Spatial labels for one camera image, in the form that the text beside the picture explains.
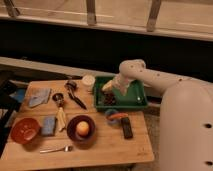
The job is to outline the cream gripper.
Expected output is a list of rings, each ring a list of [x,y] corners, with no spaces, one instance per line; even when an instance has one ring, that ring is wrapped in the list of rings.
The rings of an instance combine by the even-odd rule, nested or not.
[[[125,95],[131,82],[132,79],[125,77],[122,74],[116,74],[111,80],[103,85],[101,90],[103,92],[109,92],[113,88],[116,88],[122,95]]]

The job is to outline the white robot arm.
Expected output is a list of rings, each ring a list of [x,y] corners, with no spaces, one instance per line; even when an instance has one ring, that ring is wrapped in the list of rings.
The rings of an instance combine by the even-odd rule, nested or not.
[[[162,95],[159,170],[213,171],[213,83],[151,70],[135,59],[120,63],[103,89],[125,94],[135,80]]]

